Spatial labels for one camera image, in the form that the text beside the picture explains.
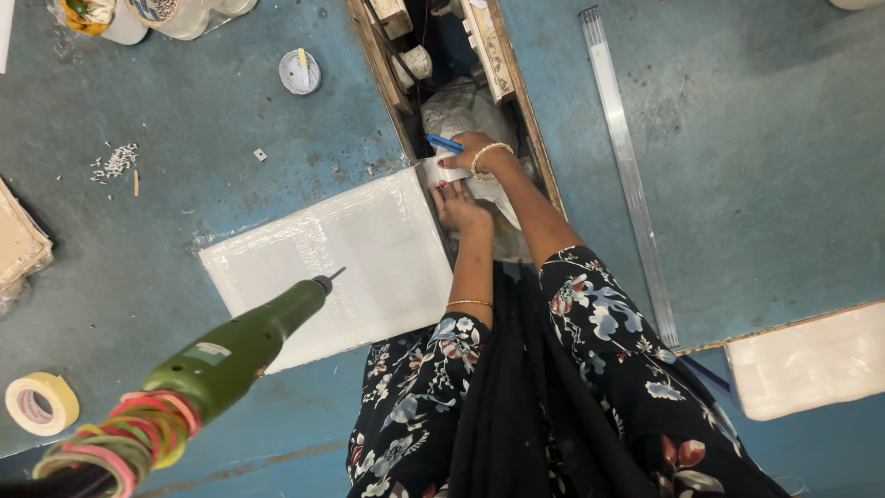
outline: white packaged board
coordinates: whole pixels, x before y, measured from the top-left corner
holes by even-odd
[[[294,283],[347,270],[283,345],[275,373],[437,323],[452,272],[413,168],[326,199],[199,253],[231,316]]]

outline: woman's left hand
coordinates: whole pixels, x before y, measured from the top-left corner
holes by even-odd
[[[439,187],[430,183],[430,195],[436,204],[436,216],[447,230],[465,230],[477,223],[491,226],[492,215],[473,202],[473,196],[460,180],[440,181]]]

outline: woman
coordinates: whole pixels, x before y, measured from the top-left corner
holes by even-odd
[[[493,271],[491,216],[460,182],[430,186],[460,232],[450,303],[372,345],[350,496],[786,496],[509,148],[453,140],[439,166],[497,178],[540,288]]]

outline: metal ruler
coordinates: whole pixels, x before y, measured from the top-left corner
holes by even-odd
[[[655,233],[651,230],[643,183],[636,168],[636,156],[627,129],[624,104],[620,100],[618,80],[614,75],[612,54],[609,53],[608,42],[605,41],[605,31],[599,19],[598,7],[591,7],[581,12],[579,16],[584,25],[584,38],[587,39],[587,49],[593,63],[593,74],[596,75],[599,97],[603,101],[605,120],[608,121],[609,134],[612,136],[620,180],[624,185],[624,195],[627,196],[627,206],[630,209],[630,221],[633,222],[633,232],[639,245],[639,256],[643,260],[651,306],[658,319],[658,334],[667,347],[675,347],[679,345],[679,339],[676,337],[673,311],[670,310],[670,299],[667,297],[664,271],[661,269],[658,246],[655,244]]]

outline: white tape roll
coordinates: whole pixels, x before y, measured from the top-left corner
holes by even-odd
[[[52,412],[37,404],[39,393],[49,402]],[[61,376],[34,372],[13,380],[6,388],[6,409],[21,427],[38,436],[54,436],[80,416],[80,403]]]

